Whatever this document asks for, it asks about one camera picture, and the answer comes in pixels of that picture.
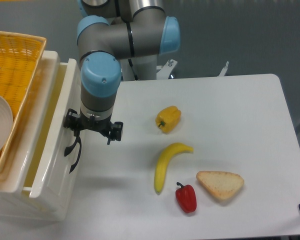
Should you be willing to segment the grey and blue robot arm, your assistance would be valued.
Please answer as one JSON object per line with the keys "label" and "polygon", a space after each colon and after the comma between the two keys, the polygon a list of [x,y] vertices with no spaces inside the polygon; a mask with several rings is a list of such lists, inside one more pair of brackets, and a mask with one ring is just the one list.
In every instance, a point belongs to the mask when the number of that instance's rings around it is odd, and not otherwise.
{"label": "grey and blue robot arm", "polygon": [[120,141],[123,123],[111,122],[121,82],[120,60],[173,53],[180,48],[178,20],[167,16],[161,0],[80,0],[77,26],[81,79],[80,110],[69,109],[64,127],[94,131]]}

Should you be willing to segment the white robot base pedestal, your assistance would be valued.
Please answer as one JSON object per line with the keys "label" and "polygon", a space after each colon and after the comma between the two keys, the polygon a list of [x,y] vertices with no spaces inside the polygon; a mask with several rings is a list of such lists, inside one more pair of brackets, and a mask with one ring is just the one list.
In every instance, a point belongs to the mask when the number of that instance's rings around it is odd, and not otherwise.
{"label": "white robot base pedestal", "polygon": [[121,80],[145,81],[173,79],[178,61],[169,59],[164,65],[157,65],[157,55],[134,57],[120,60]]}

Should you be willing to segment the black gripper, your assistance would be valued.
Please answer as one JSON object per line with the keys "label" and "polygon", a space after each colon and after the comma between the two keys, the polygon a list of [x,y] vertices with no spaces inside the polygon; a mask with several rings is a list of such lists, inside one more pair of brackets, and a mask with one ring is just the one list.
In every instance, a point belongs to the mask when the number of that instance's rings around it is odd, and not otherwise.
{"label": "black gripper", "polygon": [[86,117],[82,111],[78,114],[77,111],[69,108],[63,120],[63,127],[73,131],[75,137],[78,137],[83,130],[98,132],[107,138],[107,145],[110,145],[112,141],[122,140],[124,126],[121,121],[111,122],[111,116],[110,114],[105,119],[97,120],[95,117]]}

